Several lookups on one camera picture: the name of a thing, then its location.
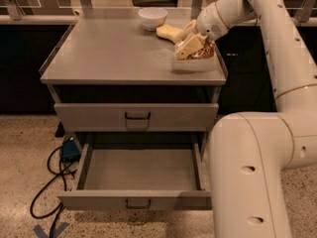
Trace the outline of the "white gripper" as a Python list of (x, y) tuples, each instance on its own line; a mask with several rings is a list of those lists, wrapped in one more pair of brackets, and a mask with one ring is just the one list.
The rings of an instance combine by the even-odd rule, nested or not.
[(178, 60), (186, 60), (190, 55), (204, 48), (206, 35), (210, 40), (216, 41), (229, 32), (217, 5), (212, 3), (200, 12), (196, 21), (190, 21), (184, 29), (174, 37), (175, 55)]

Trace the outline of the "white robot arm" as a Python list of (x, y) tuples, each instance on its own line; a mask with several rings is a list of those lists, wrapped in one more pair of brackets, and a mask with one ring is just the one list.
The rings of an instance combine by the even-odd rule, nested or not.
[(280, 173), (317, 161), (317, 65), (283, 0), (218, 0), (177, 35), (216, 40), (258, 19), (276, 109), (227, 115), (210, 135), (215, 238), (292, 238)]

